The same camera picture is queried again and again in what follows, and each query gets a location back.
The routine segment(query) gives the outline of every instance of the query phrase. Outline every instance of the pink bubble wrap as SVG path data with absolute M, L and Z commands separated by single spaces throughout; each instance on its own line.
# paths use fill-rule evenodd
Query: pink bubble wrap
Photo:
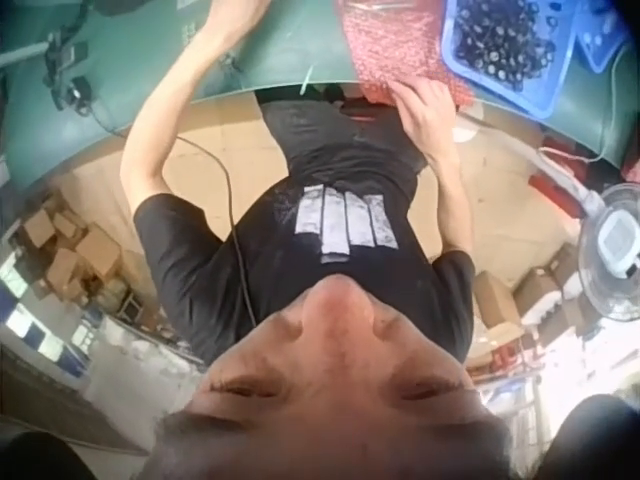
M 440 54 L 445 0 L 336 1 L 367 100 L 393 105 L 387 82 L 417 75 L 448 85 L 456 105 L 473 103 L 471 89 Z

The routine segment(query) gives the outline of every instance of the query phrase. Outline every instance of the green workbench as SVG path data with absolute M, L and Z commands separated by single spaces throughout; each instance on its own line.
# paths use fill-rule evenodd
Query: green workbench
M 89 58 L 65 76 L 85 75 L 102 122 L 124 128 L 202 25 L 208 6 L 206 0 L 154 0 L 118 17 L 91 12 L 76 38 L 88 42 Z M 16 7 L 5 23 L 3 48 L 45 40 L 49 32 L 69 24 L 76 11 L 76 5 Z M 212 69 L 197 100 L 301 84 L 312 67 L 311 83 L 357 81 L 333 0 L 275 0 L 261 27 L 233 58 Z M 611 122 L 611 71 L 593 74 L 576 52 L 555 112 L 541 123 L 598 153 L 606 146 L 605 158 L 619 166 L 638 112 L 637 67 L 636 53 L 628 49 L 613 77 L 617 98 Z M 107 136 L 91 117 L 56 110 L 42 81 L 42 58 L 22 62 L 8 73 L 4 141 L 11 177 L 18 187 L 26 188 L 64 169 L 66 160 Z M 476 93 L 512 108 L 486 92 Z

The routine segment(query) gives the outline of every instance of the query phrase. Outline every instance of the black cable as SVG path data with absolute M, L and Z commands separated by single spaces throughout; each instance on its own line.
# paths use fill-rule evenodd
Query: black cable
M 96 123 L 98 125 L 100 125 L 100 127 L 107 132 L 110 135 L 113 135 L 115 137 L 119 137 L 122 138 L 124 140 L 127 140 L 127 135 L 124 135 L 120 132 L 117 132 L 115 130 L 112 130 L 110 128 L 108 128 L 104 123 L 102 123 L 100 121 L 100 119 L 98 118 L 98 116 L 96 115 L 96 112 L 93 110 L 93 107 L 89 107 L 89 112 L 91 113 L 91 116 L 93 117 L 93 119 L 96 121 Z M 195 142 L 192 142 L 191 140 L 188 140 L 184 137 L 181 137 L 180 135 L 176 136 L 177 140 L 180 140 L 184 143 L 186 143 L 187 145 L 191 145 L 193 148 L 199 150 L 201 153 L 204 153 L 207 157 L 211 158 L 212 160 L 214 160 L 218 166 L 222 169 L 222 173 L 224 173 L 224 178 L 227 182 L 227 205 L 229 207 L 229 224 L 231 226 L 231 238 L 233 239 L 233 245 L 235 247 L 236 250 L 236 257 L 238 260 L 238 268 L 240 270 L 240 285 L 242 288 L 242 295 L 244 297 L 244 303 L 247 307 L 247 311 L 249 312 L 249 317 L 251 318 L 251 323 L 253 324 L 253 327 L 257 327 L 258 326 L 258 322 L 256 320 L 256 316 L 253 312 L 253 306 L 251 305 L 251 296 L 249 295 L 249 282 L 247 281 L 247 274 L 246 274 L 246 270 L 245 270 L 245 263 L 244 263 L 244 257 L 242 256 L 242 249 L 240 248 L 240 239 L 238 237 L 238 232 L 236 231 L 236 222 L 233 218 L 233 189 L 231 187 L 231 176 L 229 175 L 229 171 L 227 170 L 227 167 L 224 166 L 224 163 L 222 163 L 222 160 L 220 160 L 216 155 L 214 155 L 213 153 L 211 153 L 209 150 L 207 150 L 206 148 L 198 145 Z

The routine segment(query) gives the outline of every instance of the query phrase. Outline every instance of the black t-shirt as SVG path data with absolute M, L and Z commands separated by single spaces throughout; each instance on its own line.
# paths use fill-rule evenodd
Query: black t-shirt
M 361 157 L 333 155 L 302 178 L 285 178 L 239 221 L 257 321 L 340 273 L 463 361 L 473 331 L 473 262 L 451 252 L 431 265 L 397 181 L 415 174 L 399 176 L 397 165 L 391 174 L 382 159 L 372 168 L 371 159 L 359 163 Z M 168 194 L 143 202 L 134 223 L 169 321 L 197 356 L 212 362 L 252 328 L 232 238 L 222 242 L 200 208 Z

